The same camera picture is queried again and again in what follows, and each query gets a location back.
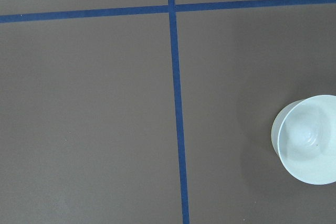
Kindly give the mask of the white bowl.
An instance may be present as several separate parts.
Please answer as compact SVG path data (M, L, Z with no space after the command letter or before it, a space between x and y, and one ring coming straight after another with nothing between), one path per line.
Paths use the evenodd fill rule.
M335 182L335 96L317 95L284 107L271 127L272 146L294 178Z

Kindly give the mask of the blue tape grid lines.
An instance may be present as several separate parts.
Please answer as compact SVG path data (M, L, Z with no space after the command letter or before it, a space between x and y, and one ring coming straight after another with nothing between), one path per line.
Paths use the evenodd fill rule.
M167 0L167 5L2 15L1 23L4 24L4 23L18 23L18 22L33 22L42 20L111 17L111 16L143 15L143 14L147 15L147 14L161 14L161 13L167 13L169 15L176 136L177 136L177 149L179 158L178 167L180 173L182 222L189 223L190 213L188 205L187 169L186 169L185 139L184 139L184 125L183 125L183 105L181 94L181 76L180 76L176 14L180 12L196 12L205 10L299 6L299 5L334 4L334 3L335 0L244 0L244 1L225 1L225 2L212 2L212 3L178 4L176 3L175 0Z

